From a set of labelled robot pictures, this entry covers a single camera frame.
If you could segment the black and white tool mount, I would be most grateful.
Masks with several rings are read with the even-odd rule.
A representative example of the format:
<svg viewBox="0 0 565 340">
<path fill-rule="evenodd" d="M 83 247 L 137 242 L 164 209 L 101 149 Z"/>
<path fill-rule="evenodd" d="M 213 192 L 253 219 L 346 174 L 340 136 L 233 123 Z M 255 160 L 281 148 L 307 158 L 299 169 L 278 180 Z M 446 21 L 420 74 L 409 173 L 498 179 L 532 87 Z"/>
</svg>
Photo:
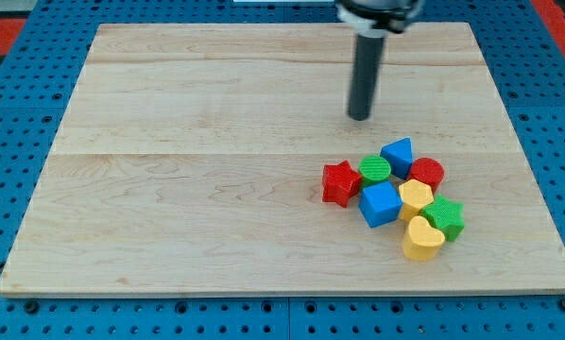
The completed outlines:
<svg viewBox="0 0 565 340">
<path fill-rule="evenodd" d="M 401 34 L 412 25 L 424 0 L 335 0 L 337 18 L 366 38 Z"/>
</svg>

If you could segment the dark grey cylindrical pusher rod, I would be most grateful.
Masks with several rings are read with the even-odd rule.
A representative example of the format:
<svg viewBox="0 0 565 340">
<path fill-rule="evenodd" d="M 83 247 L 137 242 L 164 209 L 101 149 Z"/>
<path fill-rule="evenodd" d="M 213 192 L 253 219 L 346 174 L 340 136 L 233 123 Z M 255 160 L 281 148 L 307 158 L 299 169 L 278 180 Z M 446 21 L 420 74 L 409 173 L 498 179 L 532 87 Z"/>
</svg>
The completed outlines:
<svg viewBox="0 0 565 340">
<path fill-rule="evenodd" d="M 347 108 L 348 116 L 355 121 L 370 117 L 384 47 L 385 37 L 356 36 Z"/>
</svg>

